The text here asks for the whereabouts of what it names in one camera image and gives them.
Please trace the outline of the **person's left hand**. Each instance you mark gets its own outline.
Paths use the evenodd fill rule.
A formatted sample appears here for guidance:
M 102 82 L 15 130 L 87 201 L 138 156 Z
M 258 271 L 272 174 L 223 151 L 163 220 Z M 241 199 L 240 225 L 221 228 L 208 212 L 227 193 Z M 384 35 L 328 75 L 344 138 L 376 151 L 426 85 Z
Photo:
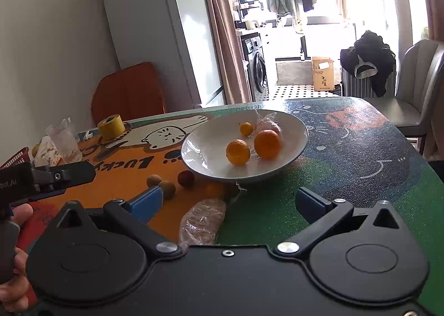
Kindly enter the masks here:
M 24 203 L 13 209 L 12 222 L 19 226 L 24 224 L 33 215 L 33 208 Z M 26 262 L 28 254 L 20 248 L 15 248 L 14 277 L 1 284 L 1 306 L 6 312 L 22 312 L 29 306 L 29 298 L 26 293 L 29 289 L 29 281 L 26 277 Z

